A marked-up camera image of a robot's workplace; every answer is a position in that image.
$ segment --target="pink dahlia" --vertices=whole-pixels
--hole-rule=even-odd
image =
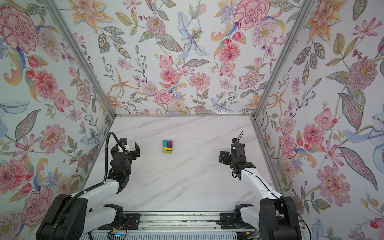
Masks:
[[[320,183],[320,195],[327,197],[329,203],[335,199],[335,204],[339,207],[343,206],[343,203],[351,203],[351,196],[347,193],[350,191],[350,184],[344,182],[345,175],[338,175],[339,169],[336,165],[332,167],[325,166],[324,172],[318,169],[317,178],[321,180]]]
[[[270,5],[266,0],[242,0],[237,5],[234,21],[238,22],[239,29],[248,30],[264,21]]]
[[[207,86],[211,84],[209,81],[210,79],[211,78],[208,77],[205,73],[197,73],[197,75],[192,73],[192,77],[189,78],[189,85],[202,91],[204,88],[207,88]]]
[[[36,26],[28,14],[15,7],[0,8],[0,34],[14,50],[19,47],[25,53],[34,51],[38,44]]]
[[[33,79],[33,87],[44,99],[52,99],[57,91],[57,81],[52,73],[45,70],[38,72]]]
[[[377,75],[377,63],[372,59],[357,61],[351,65],[347,78],[348,86],[356,90],[364,90],[373,83]]]
[[[58,124],[46,127],[47,131],[41,131],[41,134],[44,136],[40,141],[40,148],[42,150],[47,149],[47,155],[55,152],[55,148],[61,148],[65,146],[65,139],[67,136],[62,136],[65,133],[65,130],[59,127]]]
[[[166,81],[166,82],[173,82],[177,78],[177,72],[173,68],[164,68],[161,73],[160,77]]]
[[[222,63],[234,62],[240,56],[241,50],[234,43],[227,44],[221,49],[219,59]]]
[[[24,181],[26,167],[22,161],[11,159],[3,162],[0,167],[0,191],[6,194],[7,191],[15,191]]]
[[[161,103],[161,104],[170,103],[173,101],[173,99],[174,99],[173,93],[170,93],[169,90],[165,90],[165,89],[156,92],[154,95],[155,102]]]
[[[307,124],[304,127],[304,140],[310,147],[319,147],[324,142],[324,132],[317,124]]]
[[[40,191],[32,191],[23,208],[23,224],[32,227],[48,212],[51,206],[52,191],[42,186]]]

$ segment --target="wall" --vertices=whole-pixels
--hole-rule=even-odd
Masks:
[[[34,239],[79,191],[111,117],[40,1],[0,1],[0,239]]]
[[[118,114],[241,114],[257,105],[301,1],[56,3]]]
[[[258,124],[318,239],[384,239],[380,0],[318,0]]]

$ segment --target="pink cosmos flower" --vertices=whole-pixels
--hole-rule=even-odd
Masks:
[[[48,212],[53,194],[49,187],[41,186],[40,191],[32,191],[23,208],[23,224],[32,227]]]
[[[154,94],[154,100],[160,104],[167,104],[172,102],[174,99],[173,93],[170,93],[169,90],[160,90]]]
[[[173,68],[164,68],[161,73],[160,77],[166,81],[166,82],[173,82],[177,78],[177,72]]]
[[[189,85],[191,85],[193,88],[196,87],[197,89],[202,91],[211,84],[209,81],[210,79],[211,78],[208,77],[205,73],[197,73],[197,75],[192,73],[192,77],[189,78]]]
[[[335,153],[335,151],[337,150],[337,148],[339,148],[339,146],[335,144],[331,148],[331,142],[326,141],[326,143],[327,143],[327,148],[323,147],[322,145],[320,146],[322,150],[326,153],[325,158],[328,159],[329,157],[331,157],[331,160],[335,166],[337,166],[336,163],[343,166],[344,163],[340,159],[338,159],[338,157],[342,157],[343,155],[341,153]]]
[[[338,172],[336,165],[333,168],[327,165],[324,167],[324,172],[318,169],[317,178],[321,180],[320,195],[327,197],[329,203],[333,203],[335,199],[335,204],[342,207],[345,202],[351,203],[351,196],[347,193],[351,190],[351,185],[344,182],[345,175],[338,175]]]
[[[55,96],[55,104],[57,109],[65,109],[70,106],[70,102],[68,101],[68,98],[65,96],[65,93],[62,90],[59,90],[59,93]]]
[[[127,2],[124,2],[123,4],[127,6],[127,9],[130,7],[133,7],[136,9],[136,5],[139,5],[141,2],[137,0],[126,0]]]
[[[77,33],[73,33],[73,37],[76,39],[77,43],[85,43],[85,42],[83,42],[83,40],[84,40],[83,36],[77,37]]]
[[[290,135],[288,134],[284,134],[281,138],[280,138],[280,148],[281,148],[281,151],[282,153],[285,154],[285,156],[289,159],[292,159],[294,157],[296,157],[296,143],[295,143],[295,140],[293,138],[291,138]]]
[[[160,55],[160,68],[168,68],[171,67],[173,63],[173,59],[168,58],[164,55]]]
[[[264,21],[270,8],[266,0],[242,0],[237,5],[234,22],[238,22],[239,29],[248,30]]]
[[[0,166],[0,191],[15,191],[24,181],[26,167],[22,161],[11,159]]]
[[[28,14],[15,7],[0,8],[0,34],[14,50],[19,47],[23,52],[34,51],[38,44],[36,26]]]
[[[233,73],[233,70],[235,69],[235,66],[236,66],[236,64],[234,64],[234,63],[231,63],[231,64],[227,63],[226,65],[224,65],[220,69],[220,74],[227,76],[227,77],[230,77]]]
[[[46,127],[47,131],[41,131],[44,138],[40,141],[40,148],[42,150],[47,149],[46,154],[52,154],[55,152],[55,148],[61,148],[65,146],[65,139],[67,136],[63,135],[65,130],[59,127],[58,124]]]
[[[323,144],[324,132],[321,130],[317,124],[307,124],[304,127],[304,140],[310,147],[319,147]]]
[[[359,25],[356,25],[355,30],[357,31],[357,33],[353,33],[353,35],[362,34],[360,39],[363,39],[365,37],[365,34],[368,36],[377,36],[378,35],[377,32],[372,30],[377,28],[378,26],[381,26],[381,22],[378,22],[377,24],[372,26],[375,23],[375,21],[376,21],[376,17],[372,18],[372,20],[369,22],[367,26],[367,20],[363,20],[362,27],[360,27]]]
[[[45,70],[38,72],[33,79],[33,87],[44,99],[52,99],[57,91],[57,81],[52,73]]]
[[[15,147],[20,148],[22,150],[14,152],[13,156],[15,157],[19,154],[22,154],[21,159],[24,159],[27,156],[28,152],[33,152],[33,149],[31,149],[32,145],[35,144],[36,142],[40,142],[43,139],[42,137],[38,137],[35,140],[33,140],[34,138],[35,138],[35,135],[31,134],[31,136],[29,136],[29,141],[28,141],[26,136],[24,136],[23,137],[24,145],[18,142],[15,144]]]
[[[265,74],[257,74],[254,71],[249,71],[245,76],[239,77],[240,89],[251,88],[253,85],[256,85],[258,82],[263,80]]]
[[[133,68],[131,63],[128,63],[126,60],[124,60],[122,58],[118,59],[118,65],[121,67],[121,69],[125,68],[125,70],[131,70],[131,68]]]
[[[322,111],[317,117],[314,118],[314,122],[319,124],[322,129],[330,129],[335,126],[331,110],[329,108]]]
[[[227,44],[221,49],[219,59],[222,63],[234,62],[240,56],[241,50],[234,43]]]
[[[84,103],[84,106],[87,108],[91,101],[91,87],[87,79],[83,83],[78,83],[76,85],[77,96],[76,99]]]

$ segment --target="pink flower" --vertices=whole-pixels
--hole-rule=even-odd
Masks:
[[[55,148],[61,148],[65,146],[65,139],[67,136],[62,136],[65,130],[59,127],[58,124],[46,127],[47,131],[41,131],[44,138],[40,141],[40,148],[42,150],[47,149],[46,154],[52,154],[55,152]]]
[[[81,110],[70,110],[70,118],[72,121],[77,122],[77,120],[80,120],[82,114],[83,111]]]
[[[351,203],[351,196],[347,193],[350,191],[350,184],[344,182],[345,175],[338,175],[339,169],[336,165],[332,167],[325,166],[324,172],[318,169],[317,178],[321,180],[320,183],[320,195],[327,197],[329,203],[335,199],[335,204],[339,207],[343,206],[343,203]]]
[[[230,77],[233,73],[233,70],[235,69],[236,64],[234,63],[227,63],[220,69],[220,75],[224,75],[227,77]]]
[[[160,77],[166,81],[166,82],[173,82],[177,78],[177,72],[173,68],[164,68],[161,73]]]
[[[276,28],[277,23],[270,18],[257,25],[257,27],[253,30],[253,46],[256,47],[257,45],[263,44],[271,39],[276,31]]]
[[[157,103],[167,104],[173,101],[174,95],[169,90],[160,90],[154,95],[154,100]]]
[[[208,77],[205,73],[192,73],[192,77],[189,78],[189,85],[191,85],[193,88],[196,87],[200,91],[202,91],[204,88],[207,88],[209,86],[211,78]]]
[[[20,148],[22,150],[14,152],[13,156],[15,157],[19,154],[23,154],[21,159],[24,159],[27,156],[28,152],[33,152],[33,149],[31,149],[32,145],[35,144],[36,142],[40,142],[43,139],[42,137],[38,137],[35,140],[33,140],[34,138],[35,138],[35,135],[31,134],[31,136],[29,136],[29,141],[28,141],[26,136],[24,136],[23,137],[24,145],[22,145],[21,143],[15,144],[15,147]]]
[[[234,22],[238,22],[239,29],[254,28],[264,21],[269,7],[269,2],[266,0],[242,0],[237,5]]]
[[[304,127],[304,140],[310,147],[319,147],[324,142],[324,132],[317,124],[307,124]]]
[[[230,84],[227,79],[225,79],[224,81],[221,81],[220,86],[221,86],[221,88],[224,88],[225,90],[232,88],[232,84]]]
[[[91,87],[89,86],[88,80],[85,79],[83,83],[77,84],[76,88],[78,92],[76,99],[83,102],[84,106],[87,108],[91,101]]]
[[[48,212],[51,206],[52,191],[41,186],[40,191],[32,191],[23,208],[23,224],[32,227]]]
[[[335,126],[333,123],[333,116],[329,108],[322,111],[317,117],[314,118],[314,122],[319,124],[322,129],[330,129]]]
[[[284,118],[281,122],[281,130],[286,135],[291,135],[293,132],[293,129],[295,128],[296,120],[293,120],[289,116]]]
[[[264,79],[265,74],[257,74],[254,71],[249,71],[245,76],[239,77],[240,89],[251,88],[258,82]]]
[[[24,181],[26,167],[22,161],[11,159],[3,162],[0,166],[0,191],[6,194],[7,191],[15,191]]]
[[[121,69],[125,68],[125,70],[131,70],[131,68],[133,68],[131,63],[128,63],[126,60],[124,60],[122,58],[118,59],[118,65],[121,67]]]
[[[288,134],[284,134],[281,138],[280,138],[280,148],[281,148],[281,151],[282,153],[285,154],[285,156],[289,159],[292,159],[294,157],[296,157],[296,143],[295,143],[295,140],[293,138],[291,138],[290,135]]]
[[[377,63],[372,59],[357,61],[351,65],[347,78],[353,90],[364,90],[373,83],[377,75]]]
[[[375,21],[376,21],[376,17],[372,18],[372,20],[369,22],[367,26],[367,20],[363,20],[362,27],[360,27],[359,25],[356,25],[355,30],[357,31],[357,33],[353,33],[353,35],[362,34],[360,39],[363,39],[365,37],[365,34],[368,36],[377,36],[378,35],[377,32],[372,30],[377,28],[378,26],[381,26],[381,22],[378,22],[377,24],[372,26],[375,23]]]
[[[235,43],[227,44],[221,49],[219,59],[222,63],[234,62],[240,56],[241,50]]]
[[[34,51],[38,44],[36,26],[28,14],[15,7],[0,8],[0,34],[14,50],[19,47],[25,53]]]
[[[55,104],[57,109],[65,109],[70,106],[68,98],[65,96],[65,93],[62,90],[59,90],[59,93],[55,96]]]
[[[130,7],[133,7],[136,9],[136,5],[139,5],[141,2],[137,0],[126,0],[127,2],[124,2],[123,4],[127,6],[127,9]]]
[[[338,157],[342,157],[343,155],[341,153],[335,153],[336,149],[339,146],[337,144],[335,144],[331,148],[331,142],[326,141],[326,143],[327,143],[327,148],[323,147],[322,145],[320,146],[322,148],[322,150],[326,153],[325,158],[328,159],[329,157],[331,157],[331,160],[335,166],[337,166],[336,163],[343,166],[344,163],[340,159],[338,159]]]
[[[44,99],[52,99],[57,91],[57,81],[52,73],[45,70],[38,72],[33,80],[33,87]]]
[[[160,68],[168,68],[171,67],[173,63],[173,59],[168,58],[164,55],[160,55]]]
[[[77,33],[73,33],[73,37],[76,39],[77,43],[85,43],[82,40],[84,40],[83,36],[77,37]]]
[[[162,36],[166,33],[166,26],[158,16],[149,17],[146,26],[148,30],[155,36]]]
[[[181,70],[180,68],[177,68],[177,70],[179,71],[179,73],[177,73],[178,75],[184,74],[184,76],[187,76],[187,74],[192,74],[192,72],[194,71],[194,69],[189,70],[191,67],[185,68],[185,66],[183,66],[182,68],[183,70]]]

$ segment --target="pink peony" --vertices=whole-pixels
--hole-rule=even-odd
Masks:
[[[280,148],[281,148],[281,151],[285,154],[285,156],[289,159],[292,159],[294,157],[296,157],[296,143],[295,143],[295,140],[293,138],[291,138],[290,135],[288,134],[284,134],[281,138],[280,138]]]
[[[172,66],[173,59],[160,55],[160,68],[169,68]]]
[[[240,52],[241,50],[237,44],[230,43],[221,49],[219,59],[222,63],[231,63],[240,56]]]
[[[318,169],[317,178],[321,180],[320,183],[320,195],[327,197],[329,203],[335,199],[335,204],[339,207],[343,206],[343,203],[351,203],[351,196],[347,193],[350,191],[350,184],[344,182],[345,175],[338,175],[339,169],[336,165],[332,167],[325,166],[324,172]]]
[[[38,44],[36,26],[28,14],[15,7],[0,8],[0,34],[14,50],[19,47],[25,53],[34,51]]]
[[[324,142],[324,132],[315,123],[304,127],[304,140],[310,147],[319,147]]]
[[[61,148],[65,146],[65,139],[67,136],[62,136],[65,133],[65,130],[59,127],[58,124],[46,127],[47,131],[41,131],[41,134],[44,136],[40,141],[40,148],[42,150],[47,149],[46,154],[52,154],[55,152],[55,148]]]
[[[11,159],[3,162],[0,167],[0,191],[6,194],[7,191],[15,191],[24,181],[26,167],[22,161]]]
[[[83,102],[84,106],[87,108],[91,101],[91,87],[89,86],[88,80],[85,79],[83,83],[77,84],[76,88],[78,92],[76,99]]]
[[[154,95],[154,100],[157,103],[167,104],[173,101],[174,95],[169,90],[160,90]]]
[[[59,90],[59,93],[55,96],[55,104],[57,109],[67,108],[70,106],[68,98],[65,96],[65,93],[62,90]]]
[[[234,22],[238,22],[239,29],[254,28],[264,21],[269,7],[269,2],[266,0],[242,0],[237,5]]]
[[[177,78],[177,72],[173,68],[164,68],[161,73],[160,77],[166,81],[166,82],[173,82]]]
[[[220,69],[220,75],[224,75],[227,77],[230,77],[233,73],[233,70],[235,69],[236,64],[234,63],[227,63]]]
[[[205,73],[197,73],[197,75],[192,73],[192,77],[189,78],[189,85],[202,91],[211,84],[209,81],[210,79],[211,78],[208,77]]]
[[[364,90],[369,87],[377,75],[377,63],[372,59],[357,61],[351,65],[347,78],[348,86],[353,90]]]
[[[48,212],[51,206],[52,191],[42,186],[40,191],[32,191],[23,208],[23,224],[32,227]]]
[[[57,91],[57,81],[52,73],[45,70],[38,72],[33,79],[33,87],[44,99],[52,99]]]
[[[314,118],[314,122],[319,124],[322,129],[330,129],[335,126],[331,110],[329,108],[322,111],[317,117]]]

